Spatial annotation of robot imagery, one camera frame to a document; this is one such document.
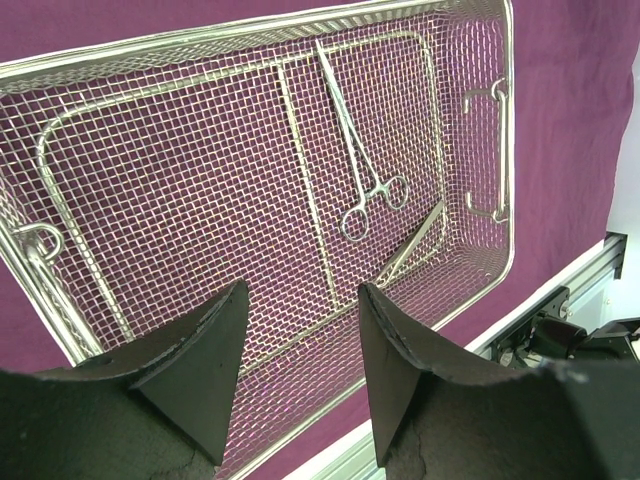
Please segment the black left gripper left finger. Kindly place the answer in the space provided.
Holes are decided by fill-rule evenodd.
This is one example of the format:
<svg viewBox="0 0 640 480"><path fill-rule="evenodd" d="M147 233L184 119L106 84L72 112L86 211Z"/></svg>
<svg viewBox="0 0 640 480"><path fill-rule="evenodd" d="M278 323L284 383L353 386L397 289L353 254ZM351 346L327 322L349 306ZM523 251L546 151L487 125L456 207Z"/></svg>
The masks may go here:
<svg viewBox="0 0 640 480"><path fill-rule="evenodd" d="M179 319L76 367L1 374L5 479L212 479L249 313L237 281Z"/></svg>

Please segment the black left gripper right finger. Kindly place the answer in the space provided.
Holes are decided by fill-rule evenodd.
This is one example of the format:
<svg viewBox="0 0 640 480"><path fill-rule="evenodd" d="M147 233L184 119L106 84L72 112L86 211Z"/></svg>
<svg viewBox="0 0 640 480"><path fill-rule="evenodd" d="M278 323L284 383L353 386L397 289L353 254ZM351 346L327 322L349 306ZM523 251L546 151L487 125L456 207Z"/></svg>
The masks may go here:
<svg viewBox="0 0 640 480"><path fill-rule="evenodd" d="M359 288L377 464L390 479L629 479L633 361L508 367Z"/></svg>

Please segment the wire mesh instrument tray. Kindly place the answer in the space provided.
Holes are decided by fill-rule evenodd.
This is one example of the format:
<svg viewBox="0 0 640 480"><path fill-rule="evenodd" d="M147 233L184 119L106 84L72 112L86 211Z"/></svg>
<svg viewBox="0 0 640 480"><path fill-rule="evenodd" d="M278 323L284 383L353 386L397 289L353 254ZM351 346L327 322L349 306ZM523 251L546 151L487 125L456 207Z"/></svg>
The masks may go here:
<svg viewBox="0 0 640 480"><path fill-rule="evenodd" d="M5 62L1 254L73 363L246 282L220 471L245 479L363 385L361 284L440 329L507 276L513 21L508 1L369 1ZM409 183L358 242L316 40L381 180Z"/></svg>

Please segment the steel surgical scissors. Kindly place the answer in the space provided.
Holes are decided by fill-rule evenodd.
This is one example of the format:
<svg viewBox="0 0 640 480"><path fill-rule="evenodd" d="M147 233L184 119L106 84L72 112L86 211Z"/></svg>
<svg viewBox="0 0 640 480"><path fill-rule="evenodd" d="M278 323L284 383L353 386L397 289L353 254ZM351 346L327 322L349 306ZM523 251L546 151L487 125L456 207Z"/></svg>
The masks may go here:
<svg viewBox="0 0 640 480"><path fill-rule="evenodd" d="M365 145L359 136L353 117L349 112L346 99L328 59L327 50L319 40L315 41L315 46L316 53L322 67L324 80L333 101L339 127L347 149L352 177L358 195L357 203L346 210L342 216L340 221L340 232L350 242L358 242L363 240L369 232L367 203L374 197L381 195L391 210L399 211L408 201L409 183L403 175L394 175L386 181L381 180L370 156L368 155ZM367 190L363 185L358 159L364 161L365 167L373 179L373 186L369 190ZM362 218L363 230L358 235L352 235L348 232L349 218L351 216Z"/></svg>

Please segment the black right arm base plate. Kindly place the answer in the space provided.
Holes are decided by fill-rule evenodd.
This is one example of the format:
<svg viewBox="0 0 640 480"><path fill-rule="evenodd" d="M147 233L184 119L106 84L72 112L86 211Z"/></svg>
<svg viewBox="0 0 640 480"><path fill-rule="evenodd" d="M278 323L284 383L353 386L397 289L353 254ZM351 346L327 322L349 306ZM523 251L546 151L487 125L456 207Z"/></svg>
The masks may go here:
<svg viewBox="0 0 640 480"><path fill-rule="evenodd" d="M565 358L576 328L566 322L570 289L557 287L520 315L487 347L503 366L527 366L536 357Z"/></svg>

